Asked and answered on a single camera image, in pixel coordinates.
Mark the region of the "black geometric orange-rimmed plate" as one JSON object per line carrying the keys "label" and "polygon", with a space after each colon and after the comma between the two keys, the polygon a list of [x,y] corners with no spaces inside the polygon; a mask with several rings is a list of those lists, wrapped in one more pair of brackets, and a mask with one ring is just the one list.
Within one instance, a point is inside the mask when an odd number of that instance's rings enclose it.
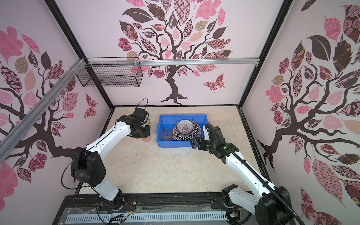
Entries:
{"label": "black geometric orange-rimmed plate", "polygon": [[201,129],[200,129],[200,126],[192,121],[193,125],[194,125],[194,129],[193,131],[188,134],[188,135],[183,135],[183,134],[180,134],[177,130],[177,124],[175,125],[175,127],[173,128],[173,137],[176,141],[191,141],[193,138],[195,137],[200,137],[201,136]]}

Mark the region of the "yellow translucent plastic cup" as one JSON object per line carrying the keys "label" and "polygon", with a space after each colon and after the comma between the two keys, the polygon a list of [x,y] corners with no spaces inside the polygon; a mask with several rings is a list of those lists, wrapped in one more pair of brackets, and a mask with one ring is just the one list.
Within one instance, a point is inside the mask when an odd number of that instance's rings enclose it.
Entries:
{"label": "yellow translucent plastic cup", "polygon": [[160,132],[162,141],[172,141],[173,140],[173,131],[171,129],[163,129]]}

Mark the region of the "purple striped bowl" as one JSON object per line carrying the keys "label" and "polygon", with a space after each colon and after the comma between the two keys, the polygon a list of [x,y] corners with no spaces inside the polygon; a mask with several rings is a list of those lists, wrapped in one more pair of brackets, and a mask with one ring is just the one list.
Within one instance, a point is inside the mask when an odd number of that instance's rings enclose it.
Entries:
{"label": "purple striped bowl", "polygon": [[177,124],[178,132],[183,135],[190,134],[193,131],[193,129],[194,129],[194,125],[190,120],[181,120]]}

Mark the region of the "green translucent plastic cup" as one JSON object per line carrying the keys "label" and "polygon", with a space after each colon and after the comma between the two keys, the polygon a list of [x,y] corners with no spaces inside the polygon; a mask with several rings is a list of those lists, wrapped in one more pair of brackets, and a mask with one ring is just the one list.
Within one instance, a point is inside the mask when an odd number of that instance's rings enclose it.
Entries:
{"label": "green translucent plastic cup", "polygon": [[144,125],[145,125],[145,126],[151,126],[151,119],[148,118],[147,121],[146,121],[146,123],[145,123]]}

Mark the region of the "pink translucent plastic cup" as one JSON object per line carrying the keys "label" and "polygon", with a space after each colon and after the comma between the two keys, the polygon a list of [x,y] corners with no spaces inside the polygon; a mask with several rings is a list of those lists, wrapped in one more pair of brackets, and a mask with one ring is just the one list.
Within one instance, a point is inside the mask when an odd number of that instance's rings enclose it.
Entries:
{"label": "pink translucent plastic cup", "polygon": [[149,142],[150,140],[151,140],[151,136],[147,136],[147,137],[145,137],[145,138],[142,138],[141,140],[143,141],[143,142]]}

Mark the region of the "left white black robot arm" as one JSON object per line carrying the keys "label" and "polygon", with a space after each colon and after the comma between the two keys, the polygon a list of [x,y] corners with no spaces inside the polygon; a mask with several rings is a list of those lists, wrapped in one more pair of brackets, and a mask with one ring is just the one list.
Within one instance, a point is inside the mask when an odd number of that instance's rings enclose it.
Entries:
{"label": "left white black robot arm", "polygon": [[114,125],[101,137],[87,145],[77,147],[72,153],[72,161],[67,166],[70,175],[94,190],[101,201],[111,210],[120,210],[125,205],[122,191],[106,177],[107,170],[103,163],[110,150],[123,138],[135,139],[150,136],[149,113],[146,108],[136,107],[130,115],[118,118]]}

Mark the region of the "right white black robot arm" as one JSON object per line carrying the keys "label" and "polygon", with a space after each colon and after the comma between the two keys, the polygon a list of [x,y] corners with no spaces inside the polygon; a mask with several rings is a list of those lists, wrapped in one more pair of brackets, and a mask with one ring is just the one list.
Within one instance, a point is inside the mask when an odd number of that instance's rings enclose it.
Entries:
{"label": "right white black robot arm", "polygon": [[235,145],[226,142],[219,127],[208,123],[203,131],[204,137],[195,137],[190,141],[192,148],[213,154],[235,171],[250,189],[250,192],[237,186],[224,189],[226,206],[242,207],[254,215],[260,225],[293,225],[295,212],[289,192],[257,172]]}

